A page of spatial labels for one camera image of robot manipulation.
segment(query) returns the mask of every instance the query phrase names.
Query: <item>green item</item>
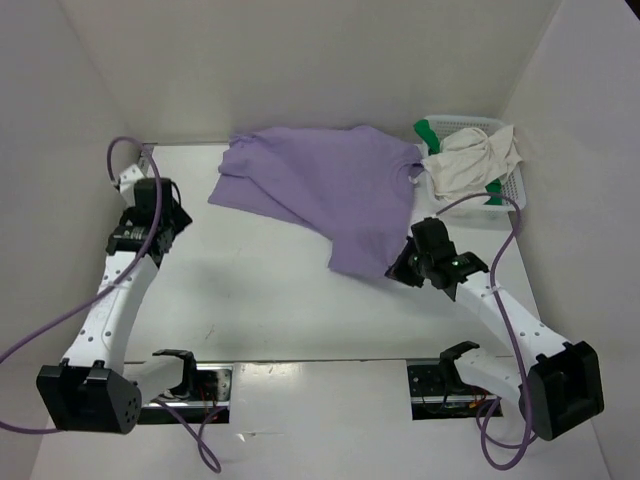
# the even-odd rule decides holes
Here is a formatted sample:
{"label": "green item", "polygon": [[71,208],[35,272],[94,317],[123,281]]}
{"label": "green item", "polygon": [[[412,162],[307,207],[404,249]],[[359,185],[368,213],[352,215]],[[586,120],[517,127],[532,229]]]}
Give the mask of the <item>green item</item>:
{"label": "green item", "polygon": [[[489,185],[487,185],[484,188],[489,193],[500,193],[502,191],[502,184],[500,183],[500,180],[496,178],[493,182],[491,182]],[[489,198],[488,201],[484,202],[484,204],[485,205],[502,205],[502,199],[491,197]]]}
{"label": "green item", "polygon": [[436,132],[431,130],[428,120],[425,120],[424,118],[422,120],[418,120],[413,125],[413,130],[429,147],[429,155],[440,153],[440,140],[438,140]]}

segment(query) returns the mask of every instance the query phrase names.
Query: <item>laundry basket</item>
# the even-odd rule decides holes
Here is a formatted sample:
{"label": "laundry basket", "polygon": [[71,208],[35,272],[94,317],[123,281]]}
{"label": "laundry basket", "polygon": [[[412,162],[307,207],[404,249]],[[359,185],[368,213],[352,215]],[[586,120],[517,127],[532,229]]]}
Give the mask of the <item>laundry basket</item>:
{"label": "laundry basket", "polygon": [[[458,115],[429,115],[425,117],[429,121],[431,129],[438,136],[438,140],[442,141],[452,133],[456,133],[463,128],[475,127],[479,128],[487,135],[493,135],[496,131],[505,127],[506,124],[500,120],[486,117],[465,117]],[[428,147],[422,145],[424,155],[427,155]],[[446,207],[449,202],[444,201],[436,196],[433,180],[431,176],[426,174],[427,193],[429,200],[438,208]],[[523,209],[527,204],[527,197],[524,193],[524,184],[522,183],[522,174],[520,173],[520,165],[516,165],[515,170],[511,173],[505,183],[502,184],[501,193],[512,198]],[[482,215],[486,218],[498,218],[506,212],[512,212],[515,208],[508,202],[502,202],[502,205],[478,205],[469,202],[463,202],[453,207],[449,212],[456,216],[461,215]]]}

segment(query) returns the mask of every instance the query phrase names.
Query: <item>white towel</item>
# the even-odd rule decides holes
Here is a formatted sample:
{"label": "white towel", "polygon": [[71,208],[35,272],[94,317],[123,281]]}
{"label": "white towel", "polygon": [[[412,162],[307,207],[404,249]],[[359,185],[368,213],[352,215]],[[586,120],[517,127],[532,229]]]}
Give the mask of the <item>white towel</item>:
{"label": "white towel", "polygon": [[[442,141],[441,153],[424,160],[433,179],[435,194],[453,202],[471,193],[486,192],[485,187],[499,179],[505,183],[522,161],[516,151],[513,125],[488,137],[479,128],[464,128]],[[486,198],[470,200],[486,203]]]}

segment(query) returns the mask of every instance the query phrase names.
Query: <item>purple t-shirt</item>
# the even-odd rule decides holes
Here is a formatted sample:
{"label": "purple t-shirt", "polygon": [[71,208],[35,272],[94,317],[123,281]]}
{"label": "purple t-shirt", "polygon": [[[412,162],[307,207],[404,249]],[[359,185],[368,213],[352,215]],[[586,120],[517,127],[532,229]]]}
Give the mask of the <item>purple t-shirt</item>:
{"label": "purple t-shirt", "polygon": [[383,277],[402,251],[420,150],[372,127],[270,128],[231,139],[209,203],[311,228],[329,268]]}

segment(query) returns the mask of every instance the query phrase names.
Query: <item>white tabletop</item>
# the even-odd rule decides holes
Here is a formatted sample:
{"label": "white tabletop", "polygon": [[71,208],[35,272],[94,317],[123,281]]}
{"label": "white tabletop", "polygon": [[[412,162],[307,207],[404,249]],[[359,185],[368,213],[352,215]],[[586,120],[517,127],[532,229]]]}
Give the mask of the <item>white tabletop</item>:
{"label": "white tabletop", "polygon": [[[607,480],[591,422],[536,441],[504,474],[480,450],[472,419],[411,420],[400,360],[238,364],[230,423],[205,439],[222,463],[213,475],[180,425],[137,426],[126,436],[60,433],[42,440],[32,480]],[[495,418],[502,441],[522,438],[522,417]],[[494,459],[513,452],[490,448]]]}
{"label": "white tabletop", "polygon": [[[156,147],[160,173],[182,191],[193,224],[180,235],[140,308],[127,350],[142,361],[161,348],[198,360],[267,361],[436,357],[464,340],[507,350],[440,291],[387,279],[365,282],[327,268],[330,241],[297,225],[209,205],[226,145]],[[416,189],[414,220],[433,212]],[[458,251],[489,264],[511,225],[448,222]],[[499,281],[537,313],[517,245]]]}
{"label": "white tabletop", "polygon": [[[316,233],[208,205],[226,146],[156,148],[164,176],[182,190],[194,224],[177,240],[140,309],[129,360],[187,348],[199,360],[434,357],[462,340],[504,347],[442,292],[391,281],[361,282],[326,268],[330,244]],[[415,219],[431,212],[417,190]],[[489,263],[510,228],[449,229],[459,251]],[[500,281],[534,313],[516,246]],[[412,421],[404,361],[237,364],[228,425],[206,438],[225,479],[493,479],[472,419]],[[507,409],[491,431],[522,435]],[[511,452],[496,452],[507,461]],[[213,478],[179,425],[137,426],[127,436],[46,436],[32,480]],[[553,442],[535,442],[505,478],[606,480],[587,422]]]}

